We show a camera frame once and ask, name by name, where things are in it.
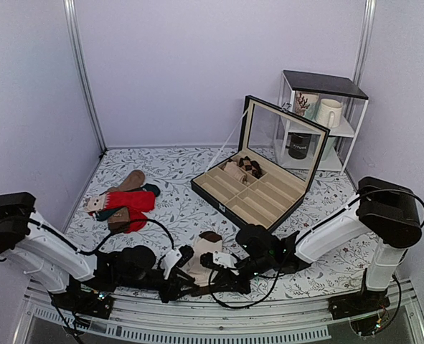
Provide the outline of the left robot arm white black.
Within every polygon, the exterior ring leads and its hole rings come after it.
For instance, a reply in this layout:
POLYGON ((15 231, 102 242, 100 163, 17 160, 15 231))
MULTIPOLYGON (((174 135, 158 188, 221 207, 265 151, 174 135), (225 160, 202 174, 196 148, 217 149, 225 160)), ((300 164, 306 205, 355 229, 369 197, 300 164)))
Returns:
POLYGON ((85 251, 47 224, 28 192, 0 195, 0 260, 16 262, 74 311, 84 310, 88 294, 78 282, 100 292, 118 287, 156 290, 162 302, 177 300, 199 287, 182 267, 194 256, 187 245, 163 258, 143 245, 117 252, 85 251))

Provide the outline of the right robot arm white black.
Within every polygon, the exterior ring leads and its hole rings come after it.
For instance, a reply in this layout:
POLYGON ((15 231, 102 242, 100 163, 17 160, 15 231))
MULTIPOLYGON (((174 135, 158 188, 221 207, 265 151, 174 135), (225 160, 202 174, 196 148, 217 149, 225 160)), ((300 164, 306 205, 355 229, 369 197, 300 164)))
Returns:
POLYGON ((422 237, 424 214, 420 215, 419 209, 424 209, 424 202, 412 190, 364 177, 355 196, 304 234, 296 231, 278 239, 260 225, 249 225, 236 236, 237 243, 248 253, 247 258, 208 252, 199 261, 211 271, 211 292, 222 289, 218 274, 228 272, 231 285, 242 293, 254 277, 269 270, 276 277, 300 272, 349 240, 372 232, 379 239, 378 245, 370 266, 364 271, 361 290, 353 297, 358 312, 369 312, 386 295, 405 252, 422 237))

